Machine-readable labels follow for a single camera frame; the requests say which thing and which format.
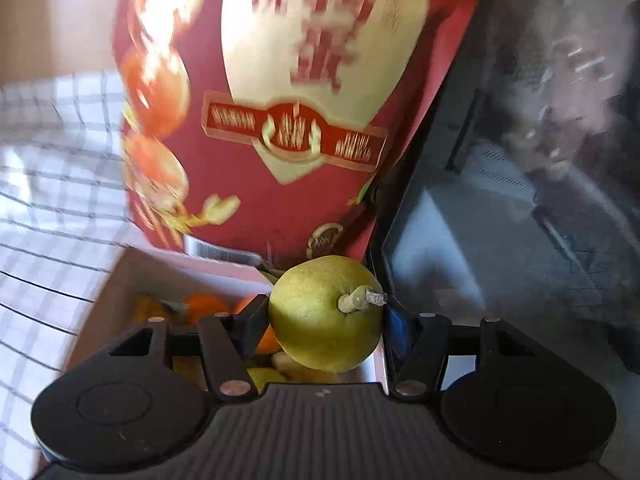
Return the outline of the tangerine with green leaf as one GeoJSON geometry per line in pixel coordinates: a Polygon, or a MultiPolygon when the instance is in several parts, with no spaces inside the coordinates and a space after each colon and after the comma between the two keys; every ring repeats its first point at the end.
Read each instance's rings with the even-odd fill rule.
{"type": "Polygon", "coordinates": [[[173,310],[182,325],[196,325],[209,315],[229,316],[230,307],[220,297],[211,294],[194,294],[181,301],[166,301],[163,304],[173,310]]]}

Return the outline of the yellow banana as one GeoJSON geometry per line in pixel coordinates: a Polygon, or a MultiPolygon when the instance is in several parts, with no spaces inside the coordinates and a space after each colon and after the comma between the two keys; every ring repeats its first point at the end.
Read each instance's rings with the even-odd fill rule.
{"type": "Polygon", "coordinates": [[[273,354],[271,363],[289,382],[300,384],[340,384],[342,382],[339,374],[300,365],[284,351],[273,354]]]}

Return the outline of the yellow-green pear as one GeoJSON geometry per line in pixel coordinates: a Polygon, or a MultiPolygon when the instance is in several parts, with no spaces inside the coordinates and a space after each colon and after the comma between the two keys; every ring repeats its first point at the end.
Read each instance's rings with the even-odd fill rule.
{"type": "Polygon", "coordinates": [[[382,286],[360,262],[324,256],[278,279],[269,296],[269,322],[294,361],[340,374],[375,350],[386,304],[382,286]]]}

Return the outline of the green pear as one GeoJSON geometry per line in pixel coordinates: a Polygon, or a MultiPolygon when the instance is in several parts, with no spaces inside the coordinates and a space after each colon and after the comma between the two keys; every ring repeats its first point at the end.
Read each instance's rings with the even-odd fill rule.
{"type": "Polygon", "coordinates": [[[288,382],[288,378],[271,367],[250,367],[247,369],[247,373],[259,394],[262,394],[269,384],[286,384],[288,382]]]}

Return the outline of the small yellow-orange citrus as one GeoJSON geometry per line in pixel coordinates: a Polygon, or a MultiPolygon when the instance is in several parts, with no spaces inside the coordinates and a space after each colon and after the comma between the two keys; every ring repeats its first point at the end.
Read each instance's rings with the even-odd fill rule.
{"type": "Polygon", "coordinates": [[[172,322],[175,312],[150,295],[137,296],[134,302],[134,322],[146,323],[150,318],[172,322]]]}

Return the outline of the pink cardboard box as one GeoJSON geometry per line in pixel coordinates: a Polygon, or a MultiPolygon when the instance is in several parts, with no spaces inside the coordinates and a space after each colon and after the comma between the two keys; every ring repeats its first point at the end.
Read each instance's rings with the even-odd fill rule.
{"type": "MultiPolygon", "coordinates": [[[[229,307],[246,296],[270,296],[273,285],[252,266],[227,261],[191,258],[178,252],[137,248],[124,250],[98,298],[84,319],[66,367],[72,370],[139,325],[134,322],[137,296],[150,295],[163,302],[181,301],[194,294],[211,294],[229,307]]],[[[378,345],[358,367],[340,373],[342,382],[386,383],[378,345]]]]}

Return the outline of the computer case glass panel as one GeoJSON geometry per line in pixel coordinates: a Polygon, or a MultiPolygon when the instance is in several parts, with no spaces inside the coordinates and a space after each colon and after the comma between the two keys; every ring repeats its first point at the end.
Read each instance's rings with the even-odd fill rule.
{"type": "Polygon", "coordinates": [[[639,383],[639,0],[480,0],[383,246],[409,310],[639,383]]]}

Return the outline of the white black-grid tablecloth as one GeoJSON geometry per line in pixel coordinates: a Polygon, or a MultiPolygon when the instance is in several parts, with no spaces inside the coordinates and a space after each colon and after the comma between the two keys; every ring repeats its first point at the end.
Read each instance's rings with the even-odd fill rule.
{"type": "Polygon", "coordinates": [[[122,175],[125,91],[114,70],[1,88],[1,474],[40,454],[38,394],[63,369],[122,248],[136,238],[122,175]]]}

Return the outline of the red egg packaging bag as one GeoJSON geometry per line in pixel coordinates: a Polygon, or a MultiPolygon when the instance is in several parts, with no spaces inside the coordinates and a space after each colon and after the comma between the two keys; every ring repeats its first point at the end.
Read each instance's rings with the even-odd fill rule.
{"type": "Polygon", "coordinates": [[[119,0],[132,220],[160,249],[286,269],[364,255],[480,0],[119,0]]]}

